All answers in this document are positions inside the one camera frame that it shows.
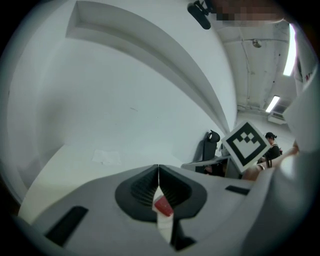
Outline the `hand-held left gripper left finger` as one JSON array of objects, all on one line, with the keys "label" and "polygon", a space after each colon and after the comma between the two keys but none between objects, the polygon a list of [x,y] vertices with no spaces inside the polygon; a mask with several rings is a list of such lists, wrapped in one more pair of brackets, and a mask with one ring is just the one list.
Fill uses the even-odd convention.
[{"label": "hand-held left gripper left finger", "polygon": [[18,220],[46,256],[173,256],[157,228],[153,198],[158,166],[140,167],[89,181],[35,220]]}]

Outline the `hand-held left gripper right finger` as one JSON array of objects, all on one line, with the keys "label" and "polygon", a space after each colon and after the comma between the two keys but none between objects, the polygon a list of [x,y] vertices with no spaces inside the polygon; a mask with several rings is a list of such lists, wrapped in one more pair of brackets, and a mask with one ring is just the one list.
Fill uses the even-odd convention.
[{"label": "hand-held left gripper right finger", "polygon": [[173,205],[172,247],[161,256],[243,256],[245,239],[262,208],[262,178],[209,176],[159,166],[159,184]]}]

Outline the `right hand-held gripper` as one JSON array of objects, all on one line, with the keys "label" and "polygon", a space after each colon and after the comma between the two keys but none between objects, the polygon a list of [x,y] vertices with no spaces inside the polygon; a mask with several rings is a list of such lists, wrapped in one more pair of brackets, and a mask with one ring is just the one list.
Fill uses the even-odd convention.
[{"label": "right hand-held gripper", "polygon": [[271,145],[249,121],[243,121],[221,141],[240,173],[253,166]]}]

